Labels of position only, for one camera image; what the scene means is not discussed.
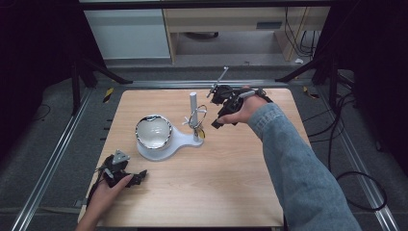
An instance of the white cabinet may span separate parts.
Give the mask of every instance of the white cabinet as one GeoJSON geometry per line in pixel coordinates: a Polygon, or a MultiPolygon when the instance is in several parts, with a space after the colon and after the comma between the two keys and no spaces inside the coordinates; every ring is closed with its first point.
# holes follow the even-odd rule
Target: white cabinet
{"type": "Polygon", "coordinates": [[[162,10],[85,11],[85,15],[107,65],[132,64],[146,59],[167,60],[169,63],[162,10]]]}

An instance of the finger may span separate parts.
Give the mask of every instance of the finger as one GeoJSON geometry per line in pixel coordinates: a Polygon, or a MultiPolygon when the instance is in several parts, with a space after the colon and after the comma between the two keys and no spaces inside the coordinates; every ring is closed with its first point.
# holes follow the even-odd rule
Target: finger
{"type": "Polygon", "coordinates": [[[132,180],[133,174],[129,174],[125,177],[123,177],[117,184],[113,187],[113,190],[116,191],[117,193],[120,193],[126,186],[129,184],[129,182],[132,180]]]}
{"type": "Polygon", "coordinates": [[[223,124],[240,122],[240,112],[230,115],[223,115],[217,119],[217,122],[223,124]]]}

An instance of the metal rail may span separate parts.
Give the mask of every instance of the metal rail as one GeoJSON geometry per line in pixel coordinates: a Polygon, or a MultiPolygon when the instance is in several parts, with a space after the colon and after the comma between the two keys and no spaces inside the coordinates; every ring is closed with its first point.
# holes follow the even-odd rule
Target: metal rail
{"type": "Polygon", "coordinates": [[[87,89],[85,91],[84,96],[82,98],[82,106],[79,108],[78,113],[76,115],[73,115],[69,120],[68,124],[66,125],[65,130],[60,140],[58,141],[57,146],[55,147],[47,165],[44,168],[44,171],[42,172],[39,180],[37,181],[28,200],[24,204],[24,207],[22,208],[17,218],[15,219],[12,231],[27,229],[55,171],[57,170],[57,167],[61,161],[61,158],[64,155],[64,152],[71,140],[71,137],[78,125],[78,122],[80,121],[84,113],[84,110],[88,105],[91,93],[92,89],[87,89]]]}
{"type": "MultiPolygon", "coordinates": [[[[322,100],[326,108],[330,109],[331,107],[329,106],[326,98],[324,97],[325,95],[327,95],[327,92],[325,92],[321,88],[318,88],[318,91],[319,91],[319,95],[323,95],[322,100]]],[[[333,120],[335,119],[335,115],[332,111],[330,111],[330,116],[332,117],[333,120]]],[[[350,136],[348,135],[346,130],[343,130],[343,125],[341,123],[338,125],[337,129],[341,133],[344,151],[347,154],[348,160],[351,162],[353,169],[363,172],[367,175],[370,175],[369,170],[367,169],[363,160],[360,158],[360,155],[358,154],[356,148],[354,147],[350,136]]],[[[361,187],[363,188],[363,191],[366,194],[366,197],[371,207],[378,208],[384,201],[381,191],[378,189],[375,183],[371,181],[370,179],[366,177],[359,177],[358,179],[359,179],[361,187]]],[[[388,208],[388,206],[385,206],[380,211],[375,212],[375,215],[377,216],[377,219],[383,230],[388,230],[388,231],[398,231],[399,230],[399,227],[396,224],[396,221],[393,215],[391,214],[391,211],[388,208]]]]}

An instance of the gray floor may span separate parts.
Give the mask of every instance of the gray floor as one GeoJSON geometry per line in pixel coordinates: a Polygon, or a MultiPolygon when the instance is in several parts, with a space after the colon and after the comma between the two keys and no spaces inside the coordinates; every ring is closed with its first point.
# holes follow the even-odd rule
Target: gray floor
{"type": "MultiPolygon", "coordinates": [[[[206,64],[195,63],[198,61],[203,62],[203,59],[206,59],[205,56],[199,55],[198,52],[203,47],[201,42],[199,44],[196,43],[195,48],[193,44],[188,44],[189,49],[186,48],[183,52],[180,51],[183,55],[191,56],[185,63],[182,62],[182,59],[179,59],[178,63],[174,66],[146,65],[135,68],[113,68],[112,71],[135,81],[209,81],[215,80],[222,72],[222,67],[228,64],[230,65],[230,70],[225,76],[225,81],[245,81],[273,80],[285,76],[297,67],[297,64],[294,63],[284,65],[283,58],[281,57],[279,60],[277,54],[274,56],[275,60],[272,59],[272,62],[269,64],[256,62],[238,64],[238,62],[248,60],[250,57],[257,57],[257,54],[259,56],[256,59],[259,60],[265,57],[265,54],[274,54],[277,52],[275,43],[270,44],[270,49],[268,50],[270,52],[265,52],[265,54],[260,54],[263,51],[257,50],[255,48],[256,44],[252,44],[254,52],[245,50],[247,48],[244,49],[249,54],[242,53],[241,51],[237,52],[232,48],[228,48],[227,50],[229,51],[219,48],[214,48],[214,51],[210,51],[207,48],[205,50],[214,57],[206,64]],[[223,53],[221,55],[212,54],[216,53],[217,50],[223,53]],[[237,59],[237,62],[227,63],[233,59],[237,59]]],[[[327,87],[313,86],[310,82],[312,74],[313,71],[309,71],[285,86],[285,88],[291,90],[302,119],[326,111],[323,96],[327,87]],[[310,93],[318,93],[320,98],[313,98],[305,94],[303,86],[308,86],[310,93]]],[[[84,114],[79,120],[78,126],[64,151],[64,155],[40,200],[39,209],[33,216],[27,230],[73,230],[76,225],[78,210],[75,209],[73,203],[75,200],[86,196],[98,156],[104,145],[104,139],[109,132],[105,128],[110,126],[111,122],[109,119],[115,116],[120,95],[125,90],[135,89],[135,87],[120,86],[101,74],[96,73],[96,75],[99,80],[98,85],[95,89],[91,90],[89,103],[84,114]],[[103,103],[106,89],[110,87],[115,88],[114,93],[108,103],[103,103]]],[[[82,95],[85,95],[88,91],[82,86],[82,95]]],[[[339,92],[341,95],[345,95],[348,90],[339,86],[339,92]]],[[[35,118],[40,119],[34,120],[30,127],[27,128],[25,134],[15,144],[11,153],[12,158],[1,170],[0,230],[11,229],[18,212],[21,211],[28,200],[42,171],[46,167],[60,136],[64,132],[66,124],[70,120],[72,110],[71,98],[69,80],[52,86],[45,91],[43,104],[46,106],[39,107],[38,114],[35,116],[35,118]]],[[[403,174],[392,155],[376,150],[375,138],[371,135],[366,120],[362,117],[360,110],[352,105],[347,104],[342,113],[345,127],[343,135],[350,137],[370,175],[377,179],[387,191],[389,197],[388,208],[397,226],[400,230],[408,230],[408,220],[406,219],[408,218],[407,177],[403,174]]],[[[332,118],[329,113],[325,113],[305,121],[304,126],[308,134],[313,134],[326,128],[331,121],[332,118]]],[[[325,133],[319,137],[310,138],[313,149],[324,164],[327,163],[328,142],[317,140],[325,140],[328,138],[328,135],[329,133],[325,133]]],[[[335,138],[333,142],[332,168],[335,175],[352,169],[352,163],[346,155],[341,137],[335,138]]],[[[355,178],[342,180],[341,186],[344,193],[350,199],[359,201],[364,205],[369,204],[360,183],[355,178]]],[[[366,212],[353,206],[350,206],[350,208],[363,230],[393,230],[381,227],[378,213],[366,212]]],[[[98,230],[116,229],[99,228],[98,230]]]]}

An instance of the white stand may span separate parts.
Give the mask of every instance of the white stand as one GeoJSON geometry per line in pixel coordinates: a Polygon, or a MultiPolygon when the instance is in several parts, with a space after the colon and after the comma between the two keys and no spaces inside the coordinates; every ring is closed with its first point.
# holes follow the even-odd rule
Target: white stand
{"type": "MultiPolygon", "coordinates": [[[[191,103],[191,124],[197,124],[197,113],[195,110],[197,109],[197,97],[196,92],[190,93],[190,103],[191,103]]],[[[171,156],[173,156],[177,150],[182,147],[199,147],[203,144],[204,140],[200,139],[198,136],[194,134],[184,134],[180,132],[174,125],[171,125],[171,141],[169,141],[168,147],[165,149],[149,149],[145,146],[138,143],[138,151],[149,161],[153,162],[160,162],[164,161],[171,156]]]]}

